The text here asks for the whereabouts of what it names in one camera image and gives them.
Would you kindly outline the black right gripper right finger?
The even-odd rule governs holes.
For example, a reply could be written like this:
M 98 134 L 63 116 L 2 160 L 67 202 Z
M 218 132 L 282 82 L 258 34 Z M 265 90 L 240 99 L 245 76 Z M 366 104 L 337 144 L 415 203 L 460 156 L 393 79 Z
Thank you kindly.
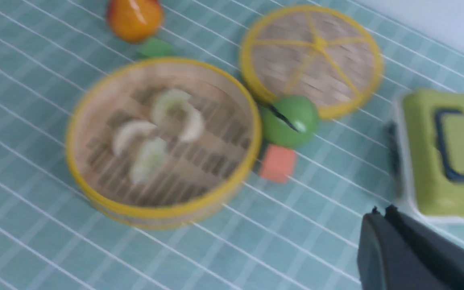
M 464 290 L 464 249 L 435 234 L 420 232 L 410 224 L 407 215 L 390 205 L 385 208 L 385 220 L 399 233 L 421 264 L 447 290 Z

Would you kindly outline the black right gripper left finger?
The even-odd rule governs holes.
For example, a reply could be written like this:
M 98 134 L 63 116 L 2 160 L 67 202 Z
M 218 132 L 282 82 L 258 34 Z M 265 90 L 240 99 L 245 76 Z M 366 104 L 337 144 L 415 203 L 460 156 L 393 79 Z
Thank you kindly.
M 363 217 L 358 269 L 364 290 L 464 290 L 464 273 L 395 207 Z

